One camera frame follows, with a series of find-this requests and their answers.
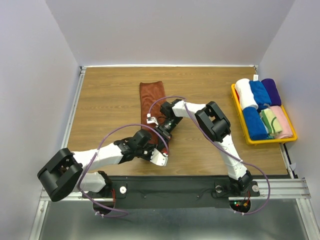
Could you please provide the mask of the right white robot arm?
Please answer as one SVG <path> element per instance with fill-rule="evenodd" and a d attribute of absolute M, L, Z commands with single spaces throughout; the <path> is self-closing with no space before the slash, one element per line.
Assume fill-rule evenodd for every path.
<path fill-rule="evenodd" d="M 197 104 L 177 98 L 173 102 L 165 101 L 159 110 L 166 118 L 158 127 L 161 133 L 170 137 L 182 118 L 193 120 L 204 137 L 218 148 L 227 168 L 232 194 L 242 195 L 252 190 L 253 177 L 238 155 L 231 135 L 231 123 L 217 103 Z"/>

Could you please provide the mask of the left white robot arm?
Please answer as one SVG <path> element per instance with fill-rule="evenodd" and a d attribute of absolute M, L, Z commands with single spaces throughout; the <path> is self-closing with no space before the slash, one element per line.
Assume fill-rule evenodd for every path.
<path fill-rule="evenodd" d="M 37 178 L 53 202 L 79 191 L 106 197 L 111 193 L 112 182 L 100 168 L 123 164 L 134 158 L 161 167 L 166 165 L 166 153 L 158 150 L 156 144 L 151 144 L 150 139 L 150 132 L 140 129 L 134 136 L 117 140 L 100 149 L 75 152 L 68 148 L 60 149 L 40 169 Z"/>

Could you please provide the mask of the green cream patterned towel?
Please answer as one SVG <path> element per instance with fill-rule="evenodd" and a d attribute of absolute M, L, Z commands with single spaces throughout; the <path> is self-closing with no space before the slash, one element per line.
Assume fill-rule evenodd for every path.
<path fill-rule="evenodd" d="M 271 137 L 275 137 L 277 134 L 281 133 L 283 130 L 277 117 L 273 111 L 269 108 L 261 110 L 259 116 L 267 128 L 267 132 Z"/>

